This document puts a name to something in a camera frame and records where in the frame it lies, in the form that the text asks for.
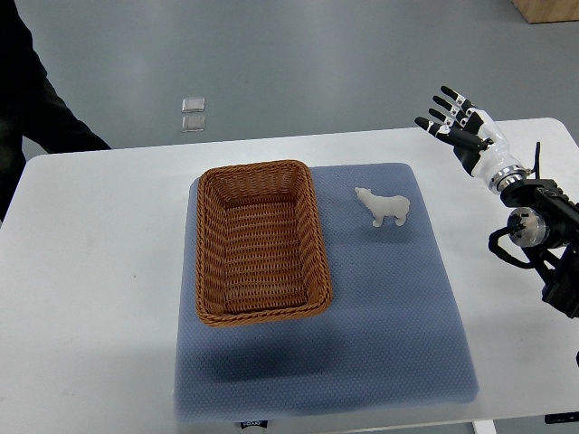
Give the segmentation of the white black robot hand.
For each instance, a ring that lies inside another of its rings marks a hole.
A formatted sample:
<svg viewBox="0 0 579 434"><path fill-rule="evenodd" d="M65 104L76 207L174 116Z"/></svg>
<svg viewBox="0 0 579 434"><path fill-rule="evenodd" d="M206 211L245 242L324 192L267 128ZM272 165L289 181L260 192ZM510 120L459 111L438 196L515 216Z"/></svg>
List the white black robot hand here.
<svg viewBox="0 0 579 434"><path fill-rule="evenodd" d="M510 154L509 142L483 109L449 87L432 97L429 117L415 124L453 149L468 175L482 180L494 194L526 177L522 164Z"/></svg>

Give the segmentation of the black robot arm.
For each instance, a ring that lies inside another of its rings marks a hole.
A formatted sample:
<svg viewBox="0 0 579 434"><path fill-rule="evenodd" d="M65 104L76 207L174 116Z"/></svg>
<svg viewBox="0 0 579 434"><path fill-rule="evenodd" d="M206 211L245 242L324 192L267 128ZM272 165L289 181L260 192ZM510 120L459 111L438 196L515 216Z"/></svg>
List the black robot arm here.
<svg viewBox="0 0 579 434"><path fill-rule="evenodd" d="M489 235L489 250L543 280L542 301L578 317L578 205L551 179L526 178L506 168L490 185L512 210L506 225Z"/></svg>

